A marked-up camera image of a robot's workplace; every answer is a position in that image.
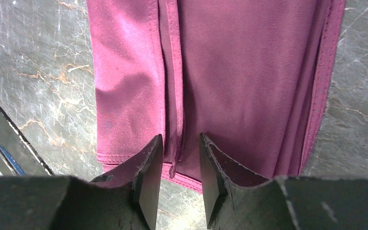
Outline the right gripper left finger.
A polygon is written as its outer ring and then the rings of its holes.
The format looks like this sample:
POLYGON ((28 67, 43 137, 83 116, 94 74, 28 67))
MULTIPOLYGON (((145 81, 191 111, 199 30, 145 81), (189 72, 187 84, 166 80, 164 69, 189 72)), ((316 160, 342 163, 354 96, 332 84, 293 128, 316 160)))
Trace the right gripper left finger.
POLYGON ((0 230, 153 230, 162 136, 87 182, 73 176, 0 176, 0 230))

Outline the purple cloth napkin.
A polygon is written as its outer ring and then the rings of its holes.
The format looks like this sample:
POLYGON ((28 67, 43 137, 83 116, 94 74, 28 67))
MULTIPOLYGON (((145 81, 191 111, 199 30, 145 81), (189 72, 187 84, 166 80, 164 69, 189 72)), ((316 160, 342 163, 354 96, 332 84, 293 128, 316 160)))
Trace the purple cloth napkin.
POLYGON ((320 129, 343 0, 89 0, 97 160, 155 135, 162 176, 201 192, 199 135, 248 169, 298 175, 320 129))

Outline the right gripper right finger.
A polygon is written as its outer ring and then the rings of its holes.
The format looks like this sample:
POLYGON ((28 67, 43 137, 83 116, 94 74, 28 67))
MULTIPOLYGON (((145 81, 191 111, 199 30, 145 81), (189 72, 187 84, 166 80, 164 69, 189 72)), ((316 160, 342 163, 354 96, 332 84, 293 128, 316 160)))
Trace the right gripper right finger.
POLYGON ((203 133, 199 149, 209 230, 368 230, 368 177, 268 179, 203 133))

